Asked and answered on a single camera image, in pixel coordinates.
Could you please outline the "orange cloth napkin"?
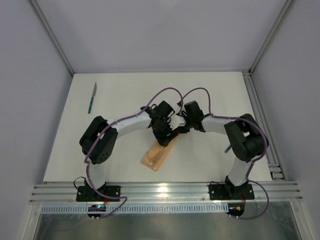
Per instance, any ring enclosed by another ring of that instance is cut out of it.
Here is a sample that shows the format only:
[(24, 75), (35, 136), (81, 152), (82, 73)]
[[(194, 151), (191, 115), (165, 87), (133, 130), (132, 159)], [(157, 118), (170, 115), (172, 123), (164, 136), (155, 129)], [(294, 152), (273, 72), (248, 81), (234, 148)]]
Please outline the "orange cloth napkin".
[(141, 163), (157, 172), (167, 156), (169, 155), (171, 149), (176, 144), (178, 137), (175, 137), (169, 142), (167, 146), (161, 146), (157, 141), (151, 146), (148, 152), (143, 156)]

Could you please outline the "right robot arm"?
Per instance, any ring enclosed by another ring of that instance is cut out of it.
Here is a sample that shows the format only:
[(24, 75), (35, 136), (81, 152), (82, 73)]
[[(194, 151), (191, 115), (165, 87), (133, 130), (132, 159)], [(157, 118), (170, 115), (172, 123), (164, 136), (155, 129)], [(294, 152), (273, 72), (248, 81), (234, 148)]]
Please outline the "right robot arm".
[(211, 181), (208, 185), (212, 201), (253, 200), (255, 194), (249, 183), (253, 164), (266, 153), (269, 141), (251, 114), (240, 117), (222, 117), (204, 114), (196, 101), (184, 105), (181, 116), (186, 124), (179, 128), (180, 133), (194, 129), (203, 133), (226, 135), (235, 155), (233, 165), (223, 183)]

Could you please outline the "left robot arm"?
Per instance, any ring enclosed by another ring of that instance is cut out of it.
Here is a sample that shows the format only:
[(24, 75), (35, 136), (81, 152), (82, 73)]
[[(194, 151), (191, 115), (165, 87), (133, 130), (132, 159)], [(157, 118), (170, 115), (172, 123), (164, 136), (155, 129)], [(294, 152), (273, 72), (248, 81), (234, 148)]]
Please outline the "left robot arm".
[(118, 201), (118, 194), (107, 193), (104, 170), (104, 163), (111, 156), (116, 140), (135, 131), (151, 128), (156, 143), (144, 155), (142, 163), (156, 171), (175, 144), (178, 128), (185, 124), (184, 118), (176, 114), (165, 101), (159, 105), (143, 106), (138, 113), (118, 120), (95, 117), (79, 141), (85, 154), (87, 177), (78, 195)]

